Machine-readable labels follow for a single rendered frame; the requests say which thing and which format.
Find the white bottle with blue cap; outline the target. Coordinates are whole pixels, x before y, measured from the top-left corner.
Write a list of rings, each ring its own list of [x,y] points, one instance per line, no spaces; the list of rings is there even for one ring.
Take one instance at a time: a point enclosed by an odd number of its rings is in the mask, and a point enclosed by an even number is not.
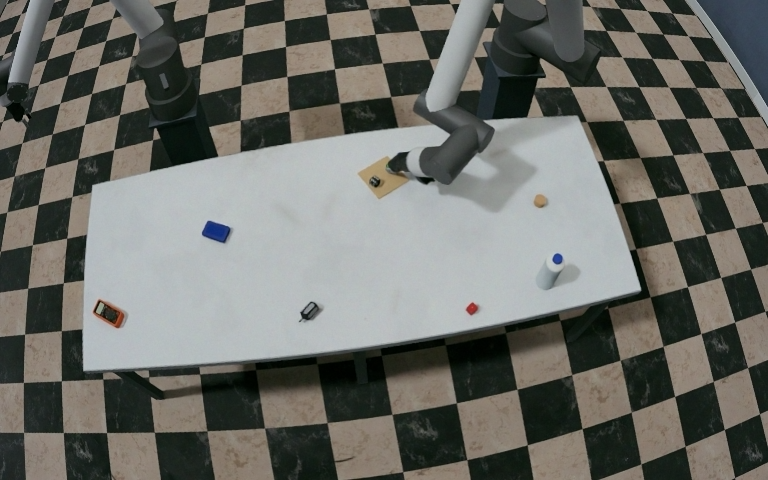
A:
[[[550,289],[564,267],[564,257],[557,252],[550,253],[536,276],[537,286],[543,290]]]

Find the tan flat mat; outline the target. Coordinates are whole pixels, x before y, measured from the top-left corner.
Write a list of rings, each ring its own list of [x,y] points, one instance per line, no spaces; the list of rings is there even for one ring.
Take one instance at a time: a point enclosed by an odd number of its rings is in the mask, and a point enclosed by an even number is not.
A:
[[[357,173],[378,199],[410,181],[402,171],[398,174],[387,173],[385,168],[389,160],[390,158],[386,156]],[[369,180],[374,175],[381,179],[380,184],[376,188],[369,184]]]

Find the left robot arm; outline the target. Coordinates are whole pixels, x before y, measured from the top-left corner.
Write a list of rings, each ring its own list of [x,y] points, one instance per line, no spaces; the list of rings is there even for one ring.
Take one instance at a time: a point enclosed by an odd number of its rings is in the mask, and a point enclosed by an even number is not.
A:
[[[426,147],[419,156],[422,173],[445,185],[487,148],[495,133],[495,128],[455,104],[494,3],[461,0],[430,86],[413,106],[414,113],[452,133],[441,146]],[[583,40],[582,0],[545,3],[547,11],[538,0],[504,0],[491,59],[503,71],[524,76],[537,70],[541,58],[584,85],[602,50]]]

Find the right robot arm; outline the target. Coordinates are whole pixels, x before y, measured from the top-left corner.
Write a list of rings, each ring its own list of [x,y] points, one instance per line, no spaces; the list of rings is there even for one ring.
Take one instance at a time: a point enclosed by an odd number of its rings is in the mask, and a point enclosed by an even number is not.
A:
[[[197,90],[191,71],[182,63],[173,14],[166,9],[155,10],[149,0],[110,1],[138,35],[140,51],[136,61],[153,116],[162,122],[183,117],[196,103]],[[33,67],[54,2],[30,0],[17,48],[0,61],[0,96],[7,92],[11,102],[22,102],[28,96]]]

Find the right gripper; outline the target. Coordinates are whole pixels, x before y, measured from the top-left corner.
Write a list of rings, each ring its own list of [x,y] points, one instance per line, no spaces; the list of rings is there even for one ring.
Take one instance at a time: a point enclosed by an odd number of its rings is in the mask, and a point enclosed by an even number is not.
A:
[[[13,118],[16,122],[23,122],[23,124],[27,127],[30,127],[28,122],[23,118],[24,112],[28,119],[32,118],[31,114],[29,113],[28,109],[24,109],[21,105],[21,102],[19,103],[13,103],[10,100],[7,99],[7,92],[0,96],[0,105],[2,107],[6,107],[9,113],[13,115]],[[11,105],[10,105],[11,104]],[[23,118],[23,119],[22,119]]]

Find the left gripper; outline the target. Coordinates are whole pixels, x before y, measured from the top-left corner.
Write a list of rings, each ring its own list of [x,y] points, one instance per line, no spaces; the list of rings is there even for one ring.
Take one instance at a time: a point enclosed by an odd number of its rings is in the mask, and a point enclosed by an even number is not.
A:
[[[418,182],[423,185],[428,185],[430,182],[435,182],[435,179],[424,175],[419,166],[419,156],[423,149],[429,146],[421,146],[412,149],[411,152],[398,152],[390,161],[385,170],[387,173],[397,174],[399,171],[411,172]]]

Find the orange pocket multimeter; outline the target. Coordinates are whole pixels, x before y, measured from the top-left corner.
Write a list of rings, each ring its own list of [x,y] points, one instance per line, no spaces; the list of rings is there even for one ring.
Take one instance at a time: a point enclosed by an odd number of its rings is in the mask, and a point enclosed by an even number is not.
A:
[[[120,327],[124,318],[123,312],[101,299],[98,299],[93,309],[93,314],[117,329]]]

